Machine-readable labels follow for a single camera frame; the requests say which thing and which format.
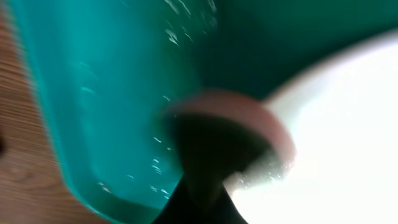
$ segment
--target water droplet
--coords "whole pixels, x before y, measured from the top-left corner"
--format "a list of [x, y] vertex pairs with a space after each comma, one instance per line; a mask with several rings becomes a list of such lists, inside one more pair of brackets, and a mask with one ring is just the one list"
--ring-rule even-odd
[[102, 188], [104, 191], [106, 191], [107, 193], [111, 193], [111, 191], [109, 189], [107, 189], [106, 187]]
[[179, 9], [173, 4], [171, 0], [164, 0], [174, 10], [175, 13], [180, 14]]
[[160, 190], [161, 192], [165, 193], [165, 194], [169, 194], [167, 193], [167, 191], [165, 191], [164, 189]]
[[81, 90], [82, 90], [82, 91], [85, 91], [85, 92], [87, 92], [87, 93], [91, 93], [92, 95], [95, 95], [95, 94], [96, 94], [94, 90], [92, 90], [91, 88], [87, 88], [87, 87], [85, 87], [85, 86], [82, 86], [82, 87], [81, 87]]
[[193, 40], [192, 40], [192, 38], [188, 35], [188, 34], [185, 34], [190, 40], [191, 40], [191, 42], [193, 43]]
[[154, 137], [154, 139], [155, 139], [157, 142], [162, 143], [162, 141], [159, 140], [159, 139], [157, 139], [156, 137]]
[[216, 4], [214, 4], [213, 0], [208, 0], [209, 6], [213, 12], [217, 11]]
[[124, 6], [126, 6], [128, 9], [130, 8], [124, 1], [119, 0]]
[[156, 192], [157, 193], [157, 188], [155, 188], [154, 186], [149, 186], [149, 188], [153, 191], [153, 192]]
[[167, 96], [163, 96], [163, 98], [165, 98], [167, 101], [170, 101], [170, 98]]
[[179, 46], [177, 43], [177, 41], [178, 41], [177, 35], [175, 35], [174, 32], [169, 29], [166, 29], [165, 31], [169, 35], [169, 41], [171, 41], [171, 42], [175, 43], [177, 46]]
[[184, 2], [182, 2], [181, 0], [178, 0], [180, 3], [181, 3], [181, 5], [184, 7], [184, 9], [185, 9], [185, 12], [189, 15], [189, 16], [191, 16], [191, 12], [189, 11], [189, 9], [188, 9], [188, 7], [184, 4]]

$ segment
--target wooden table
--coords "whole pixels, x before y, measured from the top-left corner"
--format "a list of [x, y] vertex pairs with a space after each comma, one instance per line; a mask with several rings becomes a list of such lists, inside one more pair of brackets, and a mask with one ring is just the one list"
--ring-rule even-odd
[[10, 37], [1, 18], [0, 224], [107, 223], [65, 188]]

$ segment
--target teal basin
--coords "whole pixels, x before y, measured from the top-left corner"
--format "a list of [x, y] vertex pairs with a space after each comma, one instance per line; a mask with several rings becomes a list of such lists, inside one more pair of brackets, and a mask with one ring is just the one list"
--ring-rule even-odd
[[182, 176], [166, 107], [208, 87], [265, 98], [398, 26], [396, 0], [9, 3], [65, 183], [115, 223], [150, 223]]

